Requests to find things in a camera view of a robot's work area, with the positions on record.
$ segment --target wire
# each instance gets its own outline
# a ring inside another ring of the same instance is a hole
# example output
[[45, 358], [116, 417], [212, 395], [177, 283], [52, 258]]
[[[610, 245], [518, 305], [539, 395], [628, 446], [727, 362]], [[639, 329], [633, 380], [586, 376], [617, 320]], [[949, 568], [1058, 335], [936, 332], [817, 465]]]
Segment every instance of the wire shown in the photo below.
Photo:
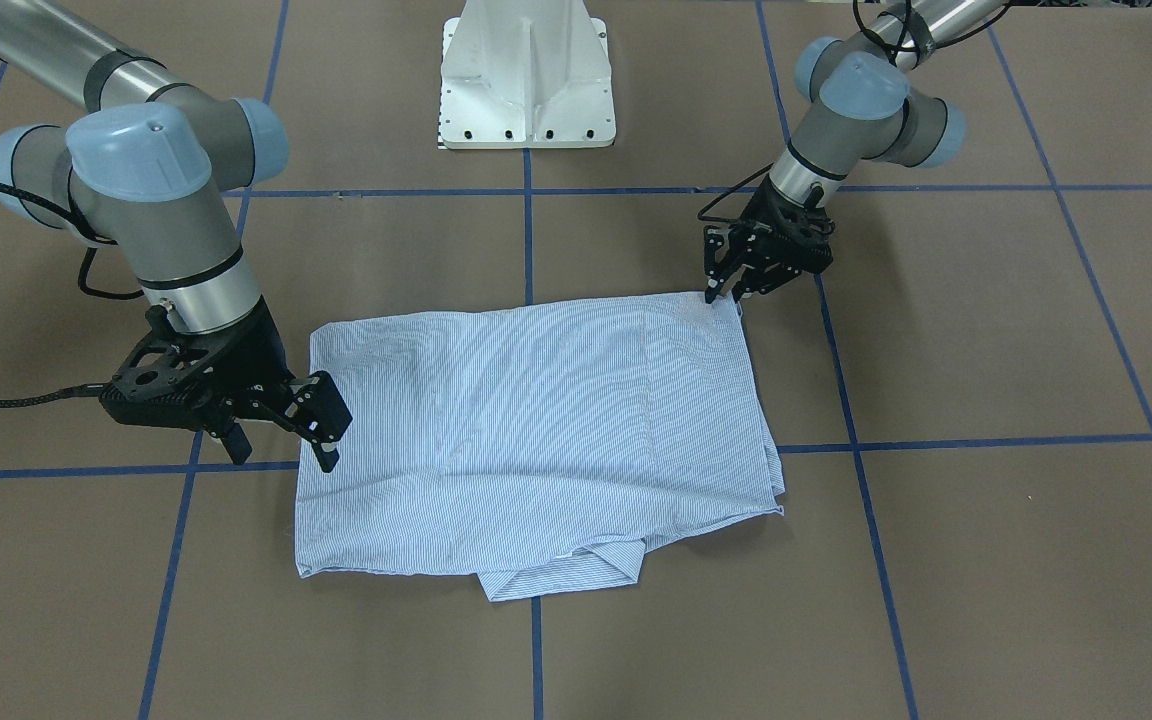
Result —
[[78, 290], [83, 291], [83, 295], [90, 295], [92, 297], [100, 297], [100, 300], [137, 300], [145, 295], [145, 291], [106, 291], [97, 290], [96, 288], [88, 286], [88, 273], [91, 273], [92, 260], [96, 260], [96, 249], [94, 247], [88, 248], [88, 253], [83, 255], [83, 263], [78, 266]]
[[97, 397], [100, 396], [105, 388], [109, 387], [106, 382], [89, 382], [82, 384], [82, 386], [63, 387], [54, 392], [47, 393], [47, 395], [38, 395], [35, 397], [15, 397], [15, 400], [0, 400], [0, 409], [18, 409], [18, 407], [33, 407], [33, 406], [45, 406], [47, 402], [55, 402], [58, 400], [69, 400], [69, 397]]
[[[24, 188], [1, 182], [0, 192], [12, 197], [17, 197], [20, 200], [32, 202], [32, 204], [40, 206], [40, 209], [47, 210], [51, 214], [54, 214], [58, 218], [63, 219], [66, 222], [74, 225], [74, 229], [77, 229], [78, 234], [82, 234], [84, 238], [100, 243], [100, 245], [118, 245], [118, 243], [113, 240], [106, 240], [97, 236], [91, 225], [88, 223], [88, 219], [73, 206], [73, 199], [70, 199], [69, 209], [61, 209], [60, 205], [56, 205], [52, 200], [47, 200], [46, 197], [29, 192], [28, 190], [24, 190]], [[100, 300], [137, 300], [137, 297], [145, 295], [144, 291], [105, 291], [97, 290], [91, 287], [88, 285], [88, 274], [91, 273], [92, 260], [96, 260], [96, 249], [94, 247], [89, 247], [88, 253], [83, 255], [82, 265], [78, 266], [78, 290], [82, 290], [83, 295], [100, 297]]]
[[937, 47], [948, 47], [948, 46], [952, 46], [952, 45], [957, 45], [960, 41], [963, 41], [963, 40], [965, 40], [969, 37], [973, 37], [973, 36], [977, 36], [977, 35], [986, 31], [986, 29], [988, 29], [990, 26], [992, 26], [993, 23], [996, 23], [999, 20], [1001, 20], [1007, 14], [1007, 10], [1010, 10], [1013, 3], [1015, 3], [1015, 0], [1007, 0], [1007, 3], [1005, 6], [1002, 6], [1002, 9], [998, 10], [998, 15], [995, 15], [995, 17], [986, 20], [986, 22], [984, 22], [983, 26], [978, 26], [978, 28], [973, 29], [972, 32], [968, 32], [965, 35], [957, 36], [957, 37], [954, 38], [954, 40], [939, 41], [937, 44]]
[[61, 209], [60, 205], [56, 205], [52, 200], [47, 200], [46, 197], [41, 197], [40, 195], [35, 195], [14, 184], [6, 184], [1, 182], [0, 182], [0, 192], [3, 195], [9, 195], [12, 197], [15, 197], [15, 199], [32, 202], [32, 204], [40, 206], [40, 209], [47, 210], [51, 214], [54, 214], [61, 220], [65, 220], [66, 222], [74, 225], [74, 229], [77, 229], [78, 234], [82, 234], [83, 237], [86, 237], [92, 242], [99, 242], [101, 243], [101, 245], [116, 244], [113, 240], [105, 240], [97, 236], [91, 225], [88, 223], [88, 219], [84, 218], [83, 214], [78, 212], [78, 210], [73, 207], [73, 200], [70, 200], [69, 209]]
[[708, 211], [713, 210], [714, 205], [718, 205], [719, 202], [726, 200], [727, 197], [730, 197], [733, 192], [736, 192], [737, 190], [740, 190], [740, 188], [745, 187], [750, 182], [753, 182], [756, 177], [760, 176], [760, 174], [768, 172], [771, 169], [772, 165], [767, 165], [767, 167], [758, 169], [758, 172], [751, 174], [751, 176], [749, 176], [748, 179], [742, 179], [742, 181], [740, 181], [738, 183], [728, 187], [727, 190], [722, 191], [722, 195], [714, 197], [713, 200], [708, 202], [708, 205], [705, 205], [704, 209], [700, 209], [699, 213], [696, 213], [696, 219], [700, 220], [700, 222], [704, 223], [738, 223], [740, 220], [736, 219], [718, 218], [717, 215], [707, 215], [705, 213], [708, 213]]
[[[975, 37], [986, 31], [986, 28], [992, 26], [992, 24], [996, 23], [1002, 17], [1002, 15], [1007, 14], [1007, 10], [1010, 10], [1013, 3], [1015, 3], [1015, 0], [1007, 0], [1007, 3], [1002, 6], [1002, 9], [998, 10], [998, 14], [993, 15], [992, 18], [986, 20], [986, 22], [984, 22], [982, 26], [973, 29], [973, 31], [965, 32], [961, 36], [952, 38], [950, 40], [938, 41], [935, 45], [937, 48], [941, 50], [942, 47], [950, 47], [957, 45], [960, 41], [968, 40], [969, 37]], [[909, 47], [904, 46], [905, 33], [909, 32], [910, 18], [914, 18], [914, 0], [905, 1], [905, 17], [904, 20], [902, 20], [901, 32], [900, 37], [896, 39], [896, 45], [892, 45], [889, 41], [884, 40], [882, 37], [878, 35], [878, 32], [874, 32], [872, 31], [872, 29], [869, 29], [864, 20], [861, 18], [861, 0], [851, 0], [851, 17], [856, 20], [856, 28], [859, 29], [861, 35], [864, 35], [865, 38], [867, 38], [867, 40], [877, 45], [879, 50], [881, 50], [882, 53], [887, 55], [887, 60], [890, 61], [890, 63], [895, 65], [896, 58], [901, 53], [916, 53], [916, 51], [918, 51], [918, 50], [909, 50]]]

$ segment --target gray joint cap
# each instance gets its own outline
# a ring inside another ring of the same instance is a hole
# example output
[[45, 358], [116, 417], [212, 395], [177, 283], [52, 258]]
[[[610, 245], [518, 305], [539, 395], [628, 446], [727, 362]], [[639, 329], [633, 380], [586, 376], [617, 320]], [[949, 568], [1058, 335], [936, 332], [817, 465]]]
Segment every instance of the gray joint cap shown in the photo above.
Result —
[[958, 151], [963, 149], [963, 141], [968, 136], [968, 119], [963, 118], [963, 111], [955, 108], [950, 103], [945, 103], [945, 132], [941, 132], [941, 141], [935, 144], [932, 154], [915, 168], [937, 168], [947, 164]]
[[255, 97], [234, 97], [238, 107], [247, 115], [247, 129], [252, 134], [252, 182], [266, 181], [282, 173], [287, 167], [289, 143], [283, 120], [268, 105]]
[[814, 68], [820, 63], [820, 55], [824, 55], [824, 51], [828, 50], [835, 41], [841, 40], [832, 36], [814, 38], [812, 45], [808, 45], [803, 54], [799, 55], [799, 61], [794, 66], [794, 86], [799, 89], [799, 94], [803, 94], [805, 99], [812, 100], [812, 76]]
[[[12, 161], [15, 159], [15, 150], [17, 150], [17, 146], [20, 145], [20, 142], [24, 139], [24, 136], [28, 136], [30, 132], [36, 131], [36, 129], [38, 128], [46, 128], [46, 127], [54, 128], [55, 126], [46, 126], [46, 124], [22, 126], [18, 128], [12, 128], [9, 129], [8, 132], [3, 132], [3, 135], [0, 135], [1, 183], [15, 185], [15, 177], [14, 173], [12, 172]], [[46, 225], [40, 219], [29, 214], [29, 210], [26, 210], [26, 206], [24, 206], [23, 202], [20, 200], [18, 197], [15, 197], [14, 195], [8, 195], [6, 192], [0, 192], [0, 202], [8, 210], [12, 210], [13, 213], [29, 220], [29, 222], [45, 225], [45, 227], [50, 227], [50, 225]]]
[[820, 86], [820, 101], [842, 118], [885, 120], [905, 105], [909, 78], [869, 53], [849, 53]]
[[165, 103], [120, 105], [69, 126], [74, 172], [115, 200], [167, 202], [211, 179], [211, 160], [184, 113]]

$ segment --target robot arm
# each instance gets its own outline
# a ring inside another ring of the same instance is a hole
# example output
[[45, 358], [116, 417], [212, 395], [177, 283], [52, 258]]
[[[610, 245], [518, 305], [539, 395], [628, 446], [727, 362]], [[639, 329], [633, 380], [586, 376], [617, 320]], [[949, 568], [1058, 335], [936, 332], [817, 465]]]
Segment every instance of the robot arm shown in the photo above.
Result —
[[329, 471], [351, 415], [329, 374], [287, 369], [220, 195], [282, 172], [274, 111], [212, 99], [50, 0], [0, 0], [0, 59], [91, 113], [0, 137], [0, 182], [71, 217], [0, 200], [89, 245], [116, 242], [150, 301], [150, 332], [101, 391], [105, 410], [124, 424], [206, 430], [234, 462], [251, 454], [237, 419], [273, 420]]
[[912, 0], [849, 40], [809, 45], [794, 81], [812, 108], [740, 219], [705, 228], [705, 300], [713, 302], [742, 270], [732, 288], [737, 300], [826, 270], [833, 222], [824, 205], [861, 159], [932, 168], [955, 156], [967, 132], [963, 114], [910, 88], [902, 69], [924, 63], [1002, 3]]

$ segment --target brown floor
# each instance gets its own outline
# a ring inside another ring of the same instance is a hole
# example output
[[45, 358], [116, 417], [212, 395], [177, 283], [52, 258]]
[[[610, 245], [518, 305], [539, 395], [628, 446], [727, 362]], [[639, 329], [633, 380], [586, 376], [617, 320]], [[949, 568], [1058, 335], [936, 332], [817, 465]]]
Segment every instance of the brown floor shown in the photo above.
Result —
[[[529, 158], [434, 147], [460, 0], [302, 1], [282, 33], [273, 1], [71, 6], [270, 91], [291, 165], [244, 240], [301, 372], [329, 320], [699, 288], [695, 188], [774, 159], [772, 73], [793, 127], [796, 54], [854, 29], [589, 0], [620, 137]], [[288, 435], [230, 471], [90, 401], [0, 411], [0, 717], [1152, 719], [1152, 10], [1016, 9], [911, 79], [963, 108], [963, 154], [856, 172], [823, 283], [748, 302], [785, 518], [543, 602], [297, 579]], [[0, 132], [77, 116], [1, 76]], [[0, 209], [0, 396], [100, 381], [141, 336], [138, 302], [74, 290], [81, 256]], [[114, 252], [94, 280], [132, 286]]]

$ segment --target blue striped fabric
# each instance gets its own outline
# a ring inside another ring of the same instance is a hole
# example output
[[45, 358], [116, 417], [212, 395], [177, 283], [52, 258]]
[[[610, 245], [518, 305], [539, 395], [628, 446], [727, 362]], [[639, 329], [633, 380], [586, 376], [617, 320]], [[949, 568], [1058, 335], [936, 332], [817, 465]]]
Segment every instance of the blue striped fabric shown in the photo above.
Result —
[[353, 427], [302, 447], [301, 577], [477, 574], [490, 600], [615, 588], [644, 553], [781, 511], [737, 306], [700, 293], [333, 323]]

